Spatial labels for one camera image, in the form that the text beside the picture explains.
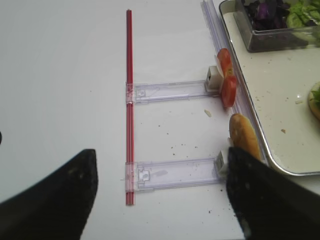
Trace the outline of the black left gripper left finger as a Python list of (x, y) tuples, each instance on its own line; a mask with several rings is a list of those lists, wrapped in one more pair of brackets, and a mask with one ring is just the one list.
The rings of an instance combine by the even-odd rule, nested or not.
[(0, 204), (2, 240), (79, 240), (98, 191), (97, 157), (84, 149)]

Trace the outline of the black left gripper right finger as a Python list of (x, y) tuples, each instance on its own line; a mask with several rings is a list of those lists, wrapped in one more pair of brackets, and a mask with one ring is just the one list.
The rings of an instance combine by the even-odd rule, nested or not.
[(320, 196), (238, 147), (228, 150), (226, 192), (246, 240), (318, 240)]

